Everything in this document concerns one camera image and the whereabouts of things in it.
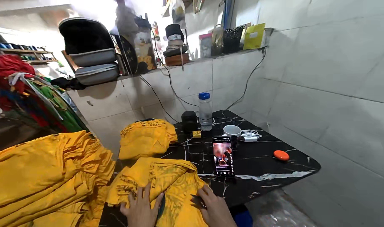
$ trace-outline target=gray case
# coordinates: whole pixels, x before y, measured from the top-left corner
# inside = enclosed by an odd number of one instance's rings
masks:
[[[80,68],[75,73],[83,85],[94,85],[115,80],[119,76],[117,64],[96,65]]]
[[[107,64],[116,61],[115,49],[103,49],[85,52],[81,54],[70,54],[74,63],[80,67]]]

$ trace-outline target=pile of clothes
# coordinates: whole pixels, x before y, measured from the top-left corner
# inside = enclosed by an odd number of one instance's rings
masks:
[[[136,195],[137,187],[145,187],[150,181],[151,207],[158,195],[165,193],[164,211],[155,226],[207,227],[199,209],[191,202],[192,195],[205,184],[197,172],[189,161],[141,157],[131,168],[125,167],[116,176],[106,202],[109,206],[126,202],[129,208],[128,195]]]
[[[85,131],[0,151],[0,227],[96,227],[115,162]]]
[[[165,153],[178,140],[175,127],[161,119],[138,121],[120,132],[119,159],[138,159]]]
[[[67,104],[64,90],[35,74],[18,56],[0,55],[0,108],[4,114],[17,113],[20,120],[53,132],[88,130]]]

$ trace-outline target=yellow paper bag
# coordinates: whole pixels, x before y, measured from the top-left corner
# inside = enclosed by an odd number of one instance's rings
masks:
[[[260,48],[264,30],[265,23],[248,27],[245,32],[244,50]]]

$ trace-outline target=small black speaker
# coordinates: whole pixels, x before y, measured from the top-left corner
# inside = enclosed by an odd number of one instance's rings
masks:
[[[198,117],[194,111],[185,111],[182,116],[182,130],[185,133],[191,134],[193,131],[200,130]]]

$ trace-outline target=black bag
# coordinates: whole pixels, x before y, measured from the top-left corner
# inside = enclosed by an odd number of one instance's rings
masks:
[[[64,37],[67,54],[115,48],[108,30],[98,21],[83,17],[67,18],[60,22],[58,29]]]

